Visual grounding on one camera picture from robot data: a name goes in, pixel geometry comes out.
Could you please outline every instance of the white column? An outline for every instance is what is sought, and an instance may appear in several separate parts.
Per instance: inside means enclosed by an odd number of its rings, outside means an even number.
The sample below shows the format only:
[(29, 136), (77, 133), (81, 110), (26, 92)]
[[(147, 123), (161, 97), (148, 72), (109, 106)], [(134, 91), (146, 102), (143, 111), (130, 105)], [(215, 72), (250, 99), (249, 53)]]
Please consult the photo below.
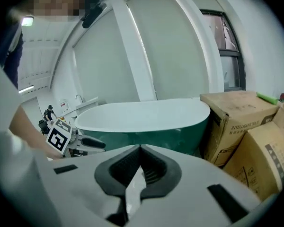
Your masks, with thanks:
[(77, 69), (77, 61), (76, 61), (76, 54), (75, 54), (75, 50), (73, 48), (69, 48), (69, 53), (71, 56), (71, 62), (70, 62), (70, 68), (71, 68), (71, 73), (73, 75), (73, 83), (75, 85), (76, 91), (78, 92), (78, 94), (80, 94), (82, 96), (82, 98), (84, 98), (84, 93), (80, 84), (80, 79), (79, 79), (79, 75), (78, 75), (78, 69)]
[(124, 0), (111, 1), (139, 99), (157, 100), (150, 65), (129, 8)]
[(192, 0), (176, 0), (176, 2), (185, 12), (200, 41), (207, 67), (209, 92), (223, 92), (224, 80), (219, 49), (208, 24)]

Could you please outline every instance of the white wall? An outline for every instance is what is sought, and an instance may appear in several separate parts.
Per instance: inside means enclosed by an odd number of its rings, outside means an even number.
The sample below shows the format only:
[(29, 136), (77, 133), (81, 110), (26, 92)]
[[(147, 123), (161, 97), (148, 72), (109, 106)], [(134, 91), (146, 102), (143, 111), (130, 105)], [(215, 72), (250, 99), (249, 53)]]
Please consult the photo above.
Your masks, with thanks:
[(209, 92), (198, 37), (175, 0), (129, 0), (151, 66), (158, 100)]
[(72, 50), (65, 50), (63, 52), (51, 88), (56, 104), (60, 106), (60, 100), (65, 99), (70, 109), (74, 109), (74, 107), (78, 105), (75, 100), (77, 94), (81, 94), (83, 97), (75, 84), (75, 73), (72, 68), (74, 67), (72, 53)]
[(279, 97), (284, 92), (284, 30), (262, 0), (217, 0), (243, 54), (246, 89)]
[(137, 102), (133, 74), (113, 11), (100, 18), (74, 47), (86, 100)]
[(37, 98), (34, 97), (26, 102), (23, 102), (21, 106), (34, 127), (40, 131), (40, 127), (38, 125), (39, 121), (43, 119), (43, 115), (41, 114)]

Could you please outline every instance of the bathtub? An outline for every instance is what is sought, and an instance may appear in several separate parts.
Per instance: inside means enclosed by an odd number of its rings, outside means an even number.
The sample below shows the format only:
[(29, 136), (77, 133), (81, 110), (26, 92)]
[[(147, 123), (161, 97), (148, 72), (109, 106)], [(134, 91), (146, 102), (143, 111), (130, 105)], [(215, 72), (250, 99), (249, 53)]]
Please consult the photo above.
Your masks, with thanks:
[(199, 99), (114, 103), (88, 109), (75, 126), (106, 150), (150, 144), (192, 155), (205, 131), (209, 106)]

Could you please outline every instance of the white bathtub rim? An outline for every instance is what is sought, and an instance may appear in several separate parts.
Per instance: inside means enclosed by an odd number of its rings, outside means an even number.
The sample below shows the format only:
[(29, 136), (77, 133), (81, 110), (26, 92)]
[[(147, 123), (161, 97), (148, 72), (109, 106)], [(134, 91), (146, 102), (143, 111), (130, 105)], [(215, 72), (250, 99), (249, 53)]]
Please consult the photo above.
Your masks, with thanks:
[(83, 112), (81, 115), (79, 115), (76, 120), (75, 120), (75, 127), (77, 127), (80, 130), (86, 130), (86, 131), (95, 131), (95, 132), (109, 132), (109, 133), (142, 133), (142, 132), (156, 132), (156, 131), (166, 131), (166, 130), (175, 130), (175, 129), (182, 129), (182, 128), (187, 128), (193, 125), (197, 125), (201, 122), (203, 122), (204, 120), (206, 120), (210, 114), (210, 107), (200, 101), (198, 98), (179, 98), (179, 99), (188, 99), (188, 100), (197, 100), (198, 102), (200, 102), (201, 104), (203, 104), (203, 106), (206, 108), (206, 116), (204, 117), (200, 117), (200, 119), (198, 121), (195, 121), (194, 124), (191, 123), (178, 123), (173, 125), (173, 127), (159, 127), (159, 126), (153, 126), (153, 127), (149, 127), (147, 130), (141, 130), (141, 127), (130, 127), (130, 128), (125, 128), (122, 127), (120, 129), (117, 129), (115, 127), (105, 127), (105, 128), (100, 128), (100, 127), (87, 127), (87, 126), (81, 126), (78, 124), (78, 119), (80, 118), (80, 116), (82, 116), (85, 112)]

